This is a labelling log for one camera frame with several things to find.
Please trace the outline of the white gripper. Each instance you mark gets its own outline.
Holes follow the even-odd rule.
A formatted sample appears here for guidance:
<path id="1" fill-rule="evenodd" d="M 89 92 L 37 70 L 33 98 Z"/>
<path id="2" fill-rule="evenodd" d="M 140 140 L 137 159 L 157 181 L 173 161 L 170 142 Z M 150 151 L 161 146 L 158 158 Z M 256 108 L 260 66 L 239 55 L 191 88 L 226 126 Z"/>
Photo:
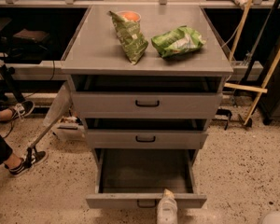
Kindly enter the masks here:
<path id="1" fill-rule="evenodd" d="M 163 192 L 163 198 L 157 208 L 157 224 L 177 224 L 177 203 L 175 195 L 168 189 Z"/>

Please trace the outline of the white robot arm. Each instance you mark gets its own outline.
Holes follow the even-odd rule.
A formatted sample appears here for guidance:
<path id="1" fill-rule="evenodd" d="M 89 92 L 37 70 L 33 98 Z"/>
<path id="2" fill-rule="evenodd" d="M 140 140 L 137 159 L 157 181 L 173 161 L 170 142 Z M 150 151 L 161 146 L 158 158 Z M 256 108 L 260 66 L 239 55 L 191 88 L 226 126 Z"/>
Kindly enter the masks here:
<path id="1" fill-rule="evenodd" d="M 157 224 L 178 224 L 175 195 L 165 189 L 157 206 Z M 264 215 L 258 224 L 280 224 L 280 211 Z"/>

